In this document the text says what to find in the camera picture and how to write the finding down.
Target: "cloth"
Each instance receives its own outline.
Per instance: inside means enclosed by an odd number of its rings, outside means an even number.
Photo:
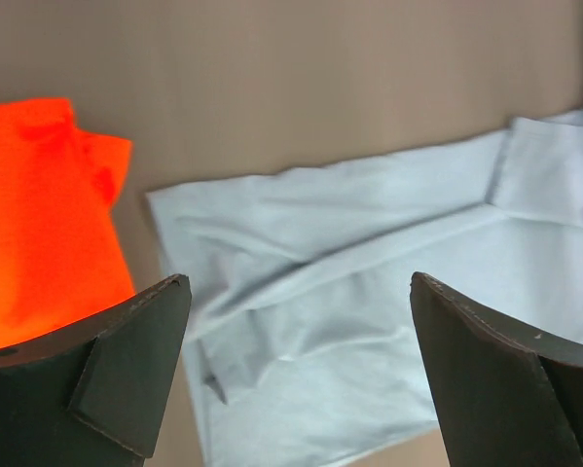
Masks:
[[[0,104],[0,348],[133,294],[109,216],[129,151],[66,99]]]
[[[509,169],[518,157],[526,173],[547,157],[583,163],[583,139],[562,136],[583,111],[554,120],[543,134],[562,141],[552,153],[555,143],[516,144],[537,137],[516,122],[444,146],[149,194],[167,272],[193,279],[186,349],[199,353],[207,465],[342,465],[434,428],[408,299],[415,270],[583,341],[583,228],[538,222],[536,192]]]

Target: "folded orange cloth corner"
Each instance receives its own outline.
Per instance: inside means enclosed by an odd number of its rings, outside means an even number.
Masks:
[[[66,99],[0,104],[0,348],[133,295],[110,218],[129,152]]]

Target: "red object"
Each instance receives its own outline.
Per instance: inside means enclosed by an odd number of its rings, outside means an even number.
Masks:
[[[110,218],[129,151],[66,99],[0,104],[0,348],[133,295]]]

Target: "brown background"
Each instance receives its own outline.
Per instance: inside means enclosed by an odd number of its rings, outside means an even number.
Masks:
[[[444,142],[582,103],[583,1],[0,0],[0,101],[42,95],[134,141],[114,214],[143,288],[159,278],[147,190]],[[150,467],[201,466],[184,377],[179,367]],[[435,433],[359,465],[446,457]]]

